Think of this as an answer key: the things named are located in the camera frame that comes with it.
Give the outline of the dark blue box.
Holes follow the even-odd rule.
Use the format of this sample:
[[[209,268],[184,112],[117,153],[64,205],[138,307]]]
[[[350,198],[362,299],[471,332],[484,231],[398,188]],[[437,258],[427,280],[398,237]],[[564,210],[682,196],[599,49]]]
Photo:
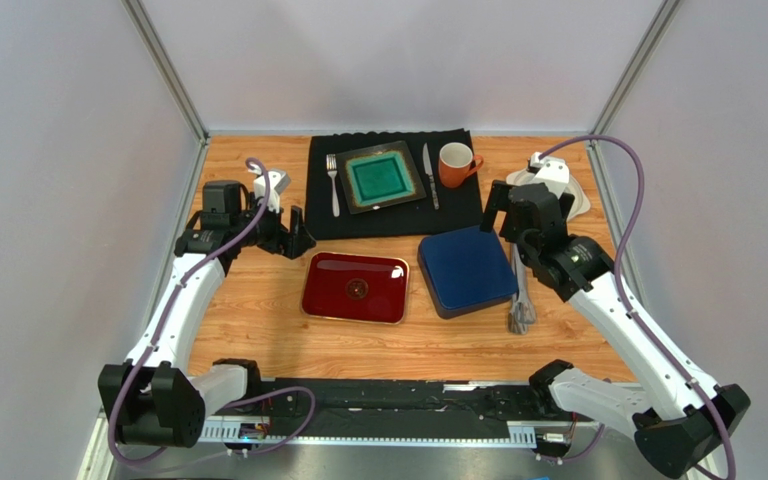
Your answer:
[[[452,319],[505,303],[517,292],[511,268],[502,263],[420,264],[436,314]]]

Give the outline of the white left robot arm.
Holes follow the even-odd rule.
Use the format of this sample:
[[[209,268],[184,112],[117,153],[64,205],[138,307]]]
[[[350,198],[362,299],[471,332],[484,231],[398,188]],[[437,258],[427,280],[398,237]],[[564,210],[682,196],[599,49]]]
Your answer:
[[[210,415],[259,382],[249,360],[220,360],[197,376],[186,368],[206,310],[242,249],[296,259],[315,246],[301,208],[281,222],[280,195],[289,183],[285,172],[271,170],[251,190],[233,180],[203,186],[202,207],[176,240],[167,288],[146,331],[124,362],[99,374],[112,446],[192,447]]]

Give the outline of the metal serving tongs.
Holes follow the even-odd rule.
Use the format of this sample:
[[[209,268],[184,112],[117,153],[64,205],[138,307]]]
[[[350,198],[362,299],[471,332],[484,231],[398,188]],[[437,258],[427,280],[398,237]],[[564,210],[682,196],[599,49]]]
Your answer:
[[[527,267],[520,259],[517,245],[510,243],[509,246],[510,265],[517,281],[517,292],[511,297],[507,330],[512,334],[525,335],[536,322],[536,311],[527,287]]]

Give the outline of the dark blue box lid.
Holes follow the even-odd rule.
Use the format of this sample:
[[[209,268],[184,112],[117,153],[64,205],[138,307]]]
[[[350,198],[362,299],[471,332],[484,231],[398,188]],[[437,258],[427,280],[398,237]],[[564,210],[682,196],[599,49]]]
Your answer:
[[[505,303],[518,292],[498,235],[477,226],[422,239],[418,262],[439,317],[451,319]]]

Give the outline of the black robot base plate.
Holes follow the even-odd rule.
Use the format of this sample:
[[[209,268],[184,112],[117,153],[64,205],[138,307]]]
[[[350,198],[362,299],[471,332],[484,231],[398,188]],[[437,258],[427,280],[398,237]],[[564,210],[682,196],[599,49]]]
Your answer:
[[[520,427],[569,435],[589,418],[549,407],[526,382],[276,378],[264,399],[212,415],[204,439],[269,443],[527,441]]]

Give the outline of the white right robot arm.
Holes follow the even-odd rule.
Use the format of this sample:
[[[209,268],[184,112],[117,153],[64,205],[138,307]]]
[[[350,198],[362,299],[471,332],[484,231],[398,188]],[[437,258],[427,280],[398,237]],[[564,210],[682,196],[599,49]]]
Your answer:
[[[737,475],[731,436],[751,401],[737,384],[721,385],[661,330],[626,289],[619,264],[598,242],[567,230],[572,204],[544,184],[495,181],[480,225],[517,248],[536,279],[593,324],[638,380],[640,394],[556,360],[530,378],[550,407],[583,414],[634,440],[662,475],[678,479],[723,448],[729,479]]]

